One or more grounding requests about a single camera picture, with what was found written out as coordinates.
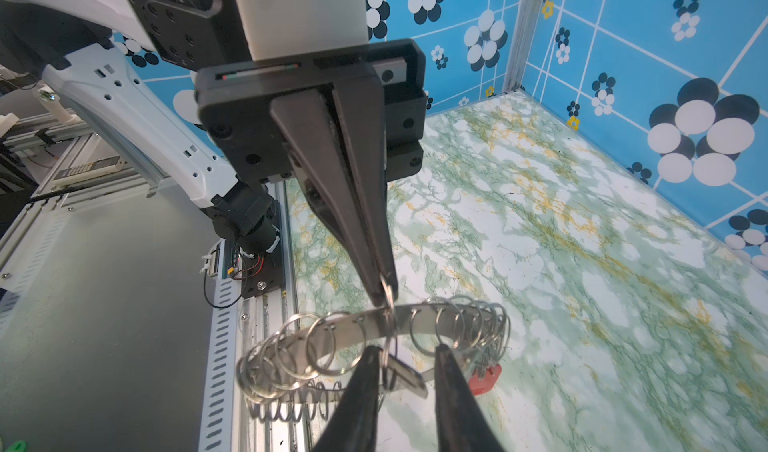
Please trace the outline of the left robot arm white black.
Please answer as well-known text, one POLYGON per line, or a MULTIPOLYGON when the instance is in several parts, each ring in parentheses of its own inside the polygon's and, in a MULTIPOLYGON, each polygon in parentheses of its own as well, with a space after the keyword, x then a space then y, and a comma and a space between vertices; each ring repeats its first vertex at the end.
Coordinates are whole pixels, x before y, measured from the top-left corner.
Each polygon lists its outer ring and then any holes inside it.
POLYGON ((375 306, 396 300, 386 185, 422 164, 425 55, 364 0, 1 0, 1 62, 173 178, 250 254, 296 178, 375 306))

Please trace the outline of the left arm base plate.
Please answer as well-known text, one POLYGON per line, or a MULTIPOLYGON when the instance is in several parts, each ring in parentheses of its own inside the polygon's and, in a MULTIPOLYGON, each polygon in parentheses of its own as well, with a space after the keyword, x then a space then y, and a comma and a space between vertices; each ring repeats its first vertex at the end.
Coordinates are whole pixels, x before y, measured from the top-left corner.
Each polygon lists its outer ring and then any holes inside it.
POLYGON ((266 252, 248 255, 237 245, 231 245, 227 265, 228 277, 235 281, 243 299, 262 296, 285 285, 282 242, 266 252))

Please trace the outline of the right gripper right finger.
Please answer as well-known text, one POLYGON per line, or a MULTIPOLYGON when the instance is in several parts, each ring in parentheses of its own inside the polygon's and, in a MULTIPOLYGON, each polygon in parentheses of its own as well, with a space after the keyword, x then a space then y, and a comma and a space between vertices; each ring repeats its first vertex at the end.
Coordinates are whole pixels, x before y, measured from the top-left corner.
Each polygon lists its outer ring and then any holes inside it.
POLYGON ((468 382, 445 344, 435 350, 435 413, 438 450, 502 452, 468 382))

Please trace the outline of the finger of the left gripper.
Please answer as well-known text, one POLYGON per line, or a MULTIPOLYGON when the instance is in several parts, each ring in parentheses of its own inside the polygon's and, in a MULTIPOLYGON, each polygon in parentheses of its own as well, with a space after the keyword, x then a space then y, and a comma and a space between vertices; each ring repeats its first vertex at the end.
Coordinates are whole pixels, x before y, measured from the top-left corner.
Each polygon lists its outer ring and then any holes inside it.
POLYGON ((386 217, 384 87, 376 72, 367 70, 336 82, 333 98, 365 244, 353 258, 366 267, 360 277, 373 302, 384 302, 387 293, 395 299, 398 280, 386 217))
POLYGON ((384 290, 338 129, 315 89, 274 98, 270 116, 280 129, 293 171, 310 208, 347 251, 371 303, 384 290))

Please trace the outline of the metal keyring disc with rings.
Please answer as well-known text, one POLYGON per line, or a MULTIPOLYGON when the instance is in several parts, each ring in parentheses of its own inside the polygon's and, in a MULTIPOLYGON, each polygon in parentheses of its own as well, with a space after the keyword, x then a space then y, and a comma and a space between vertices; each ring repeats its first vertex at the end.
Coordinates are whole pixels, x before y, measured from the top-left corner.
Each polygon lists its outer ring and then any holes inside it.
POLYGON ((399 359, 426 360, 447 346, 465 375, 486 378, 509 344, 511 319, 499 303, 467 295, 364 312, 297 313, 239 361, 236 379, 251 418, 296 423, 329 419, 354 369, 372 346, 387 368, 381 393, 406 389, 424 396, 434 369, 399 359))

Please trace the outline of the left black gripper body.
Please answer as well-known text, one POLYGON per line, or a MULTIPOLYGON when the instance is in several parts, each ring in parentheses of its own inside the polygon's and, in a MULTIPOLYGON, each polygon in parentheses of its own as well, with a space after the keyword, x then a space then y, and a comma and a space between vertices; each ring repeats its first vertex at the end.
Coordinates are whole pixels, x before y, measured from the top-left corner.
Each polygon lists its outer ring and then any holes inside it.
POLYGON ((272 99, 305 89, 330 98, 335 82, 373 70, 383 88, 385 180, 391 182, 421 168, 425 67, 425 55, 411 39, 209 67, 196 82, 198 115, 237 179, 257 191, 292 172, 270 115, 272 99))

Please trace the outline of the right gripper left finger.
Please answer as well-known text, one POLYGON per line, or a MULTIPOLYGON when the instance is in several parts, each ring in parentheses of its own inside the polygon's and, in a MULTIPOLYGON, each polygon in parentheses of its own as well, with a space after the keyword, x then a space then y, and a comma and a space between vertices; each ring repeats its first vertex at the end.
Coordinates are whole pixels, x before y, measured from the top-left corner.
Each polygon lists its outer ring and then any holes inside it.
POLYGON ((374 451, 382 349, 367 346, 313 452, 374 451))

